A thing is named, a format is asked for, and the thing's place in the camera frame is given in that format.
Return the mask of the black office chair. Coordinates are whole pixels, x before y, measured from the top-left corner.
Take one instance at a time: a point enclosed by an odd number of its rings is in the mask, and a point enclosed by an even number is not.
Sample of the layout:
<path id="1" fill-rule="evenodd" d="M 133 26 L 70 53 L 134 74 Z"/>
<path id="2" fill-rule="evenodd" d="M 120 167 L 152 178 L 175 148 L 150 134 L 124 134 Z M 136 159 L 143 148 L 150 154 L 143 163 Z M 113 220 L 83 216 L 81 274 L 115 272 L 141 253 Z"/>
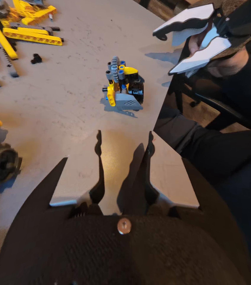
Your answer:
<path id="1" fill-rule="evenodd" d="M 167 94 L 175 94 L 177 109 L 181 114 L 183 113 L 183 94 L 193 99 L 190 103 L 191 107 L 203 102 L 219 111 L 219 115 L 206 126 L 206 129 L 220 131 L 238 123 L 251 130 L 251 113 L 241 110 L 223 94 L 217 80 L 208 73 L 198 71 L 189 78 L 184 73 L 175 74 Z"/>

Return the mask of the cluster of long yellow beams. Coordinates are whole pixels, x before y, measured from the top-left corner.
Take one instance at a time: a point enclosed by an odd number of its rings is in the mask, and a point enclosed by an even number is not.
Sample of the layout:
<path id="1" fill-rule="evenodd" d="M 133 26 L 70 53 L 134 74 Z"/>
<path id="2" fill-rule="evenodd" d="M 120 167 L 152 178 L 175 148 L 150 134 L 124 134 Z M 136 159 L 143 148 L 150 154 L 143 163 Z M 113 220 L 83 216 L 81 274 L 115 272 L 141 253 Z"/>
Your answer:
<path id="1" fill-rule="evenodd" d="M 57 12 L 57 9 L 50 5 L 46 6 L 44 1 L 21 1 L 14 0 L 13 7 L 10 7 L 10 14 L 7 18 L 0 19 L 0 44 L 7 52 L 11 62 L 17 60 L 16 41 L 34 42 L 46 45 L 62 46 L 64 40 L 60 37 L 48 34 L 38 34 L 28 28 L 10 28 L 11 22 L 22 23 L 27 26 L 38 26 L 47 18 L 48 14 Z"/>

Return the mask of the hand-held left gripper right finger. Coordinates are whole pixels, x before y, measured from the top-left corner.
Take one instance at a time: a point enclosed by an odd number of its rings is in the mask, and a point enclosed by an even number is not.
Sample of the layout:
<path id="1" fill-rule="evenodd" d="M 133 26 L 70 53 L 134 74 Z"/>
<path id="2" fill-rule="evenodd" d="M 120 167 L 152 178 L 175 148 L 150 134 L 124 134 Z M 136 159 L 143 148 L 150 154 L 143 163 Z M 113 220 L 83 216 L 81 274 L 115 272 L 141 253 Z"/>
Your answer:
<path id="1" fill-rule="evenodd" d="M 198 209 L 188 173 L 181 156 L 154 131 L 149 133 L 145 197 L 161 209 L 179 206 Z"/>

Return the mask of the person's right forearm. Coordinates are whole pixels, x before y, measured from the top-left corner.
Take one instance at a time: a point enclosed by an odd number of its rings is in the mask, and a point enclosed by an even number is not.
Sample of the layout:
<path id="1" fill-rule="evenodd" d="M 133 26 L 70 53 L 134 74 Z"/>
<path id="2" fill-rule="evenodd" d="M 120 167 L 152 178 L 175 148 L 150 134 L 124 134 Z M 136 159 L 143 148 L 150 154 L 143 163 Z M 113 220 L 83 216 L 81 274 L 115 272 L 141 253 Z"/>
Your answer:
<path id="1" fill-rule="evenodd" d="M 247 64 L 236 74 L 215 77 L 222 93 L 241 110 L 251 113 L 251 56 Z"/>

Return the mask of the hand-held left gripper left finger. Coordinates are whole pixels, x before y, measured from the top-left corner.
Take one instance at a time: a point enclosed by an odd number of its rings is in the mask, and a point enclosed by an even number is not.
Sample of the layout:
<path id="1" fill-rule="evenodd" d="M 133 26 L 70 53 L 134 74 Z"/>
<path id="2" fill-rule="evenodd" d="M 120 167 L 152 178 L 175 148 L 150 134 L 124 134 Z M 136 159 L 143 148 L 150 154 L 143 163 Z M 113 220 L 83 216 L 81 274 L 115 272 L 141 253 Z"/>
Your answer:
<path id="1" fill-rule="evenodd" d="M 102 133 L 96 130 L 71 150 L 50 206 L 100 203 L 105 194 L 101 145 Z"/>

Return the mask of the small yellow grey brick assembly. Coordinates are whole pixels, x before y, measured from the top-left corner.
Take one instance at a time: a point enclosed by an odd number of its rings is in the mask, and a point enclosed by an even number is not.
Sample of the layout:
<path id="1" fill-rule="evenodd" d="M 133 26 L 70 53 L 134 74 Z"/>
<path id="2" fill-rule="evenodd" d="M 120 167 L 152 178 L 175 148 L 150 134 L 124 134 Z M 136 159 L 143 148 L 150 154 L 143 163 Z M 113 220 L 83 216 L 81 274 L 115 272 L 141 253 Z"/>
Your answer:
<path id="1" fill-rule="evenodd" d="M 145 80 L 140 75 L 128 75 L 119 83 L 115 83 L 113 79 L 108 81 L 102 92 L 111 107 L 120 111 L 143 110 Z"/>

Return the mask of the light grey desk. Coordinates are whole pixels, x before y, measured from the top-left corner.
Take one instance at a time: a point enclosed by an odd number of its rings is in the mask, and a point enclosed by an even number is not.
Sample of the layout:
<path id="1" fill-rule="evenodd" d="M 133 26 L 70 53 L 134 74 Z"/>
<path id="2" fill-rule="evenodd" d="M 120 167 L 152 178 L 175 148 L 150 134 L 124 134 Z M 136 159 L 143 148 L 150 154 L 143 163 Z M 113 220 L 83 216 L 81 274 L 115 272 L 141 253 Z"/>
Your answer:
<path id="1" fill-rule="evenodd" d="M 49 1 L 63 46 L 19 42 L 13 79 L 0 67 L 0 120 L 6 142 L 23 158 L 13 185 L 0 193 L 0 249 L 18 210 L 35 187 L 94 131 L 102 131 L 105 214 L 118 213 L 117 196 L 134 151 L 156 123 L 165 99 L 169 61 L 148 53 L 172 52 L 171 38 L 152 36 L 164 21 L 134 1 Z M 31 64 L 33 54 L 42 63 Z M 145 79 L 143 110 L 133 116 L 105 111 L 101 103 L 105 71 L 113 56 Z"/>

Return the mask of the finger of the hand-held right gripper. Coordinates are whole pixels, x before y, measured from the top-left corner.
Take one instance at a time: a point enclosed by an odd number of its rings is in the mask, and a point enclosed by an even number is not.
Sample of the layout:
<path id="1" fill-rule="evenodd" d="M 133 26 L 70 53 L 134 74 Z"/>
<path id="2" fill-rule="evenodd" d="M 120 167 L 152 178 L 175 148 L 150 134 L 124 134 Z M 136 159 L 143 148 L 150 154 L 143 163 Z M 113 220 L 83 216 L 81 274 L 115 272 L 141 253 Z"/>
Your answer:
<path id="1" fill-rule="evenodd" d="M 169 71 L 169 75 L 180 74 L 190 72 L 202 68 L 208 64 L 208 62 L 225 51 L 231 46 L 230 41 L 227 38 L 215 37 L 209 43 L 209 45 L 197 52 L 194 55 L 181 60 L 175 67 Z"/>
<path id="2" fill-rule="evenodd" d="M 215 8 L 213 3 L 188 8 L 156 28 L 152 35 L 159 40 L 166 41 L 167 34 L 179 33 L 178 41 L 189 37 L 188 32 L 203 31 L 208 24 L 209 18 L 213 15 Z"/>

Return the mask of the grey gear brick assembly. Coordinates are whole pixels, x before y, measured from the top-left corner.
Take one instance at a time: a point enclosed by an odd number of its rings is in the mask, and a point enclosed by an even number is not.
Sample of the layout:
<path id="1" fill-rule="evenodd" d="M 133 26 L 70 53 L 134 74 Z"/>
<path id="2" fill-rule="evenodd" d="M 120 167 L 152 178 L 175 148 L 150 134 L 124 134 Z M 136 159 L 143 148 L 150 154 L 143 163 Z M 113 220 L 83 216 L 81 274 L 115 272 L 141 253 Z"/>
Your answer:
<path id="1" fill-rule="evenodd" d="M 131 82 L 140 81 L 138 70 L 127 66 L 126 62 L 121 61 L 117 56 L 114 56 L 112 60 L 107 63 L 107 66 L 106 77 L 109 84 L 129 84 Z"/>

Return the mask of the person's right hand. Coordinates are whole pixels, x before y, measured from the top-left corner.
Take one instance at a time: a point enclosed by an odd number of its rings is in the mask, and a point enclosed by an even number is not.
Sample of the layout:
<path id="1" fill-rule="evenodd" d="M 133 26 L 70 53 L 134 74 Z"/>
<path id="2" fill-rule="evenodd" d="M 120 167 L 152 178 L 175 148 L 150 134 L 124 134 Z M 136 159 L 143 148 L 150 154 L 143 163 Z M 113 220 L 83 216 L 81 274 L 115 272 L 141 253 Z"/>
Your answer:
<path id="1" fill-rule="evenodd" d="M 205 37 L 206 32 L 191 36 L 188 48 L 190 56 L 193 56 L 195 52 L 199 51 L 201 43 Z M 246 47 L 243 46 L 238 52 L 225 59 L 220 58 L 209 62 L 205 68 L 214 77 L 227 77 L 238 73 L 248 62 L 249 54 Z"/>

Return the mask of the grey toothed rack beam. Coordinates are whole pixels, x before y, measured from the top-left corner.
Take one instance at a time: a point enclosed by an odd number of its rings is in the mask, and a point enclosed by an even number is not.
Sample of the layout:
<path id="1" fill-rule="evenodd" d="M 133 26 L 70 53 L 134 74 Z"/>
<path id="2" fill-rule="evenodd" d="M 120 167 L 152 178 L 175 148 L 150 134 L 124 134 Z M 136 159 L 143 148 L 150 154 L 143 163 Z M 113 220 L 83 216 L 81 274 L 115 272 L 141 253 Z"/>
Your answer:
<path id="1" fill-rule="evenodd" d="M 10 28 L 18 29 L 18 28 L 25 28 L 25 29 L 31 29 L 32 32 L 38 33 L 38 34 L 48 34 L 53 36 L 53 32 L 59 32 L 60 27 L 50 27 L 50 26 L 27 26 L 22 23 L 17 22 L 11 22 L 9 24 Z"/>
<path id="2" fill-rule="evenodd" d="M 19 75 L 15 69 L 15 67 L 13 66 L 7 52 L 5 51 L 5 49 L 3 48 L 3 46 L 0 44 L 0 59 L 2 60 L 4 66 L 6 67 L 9 75 L 12 78 L 18 78 Z"/>

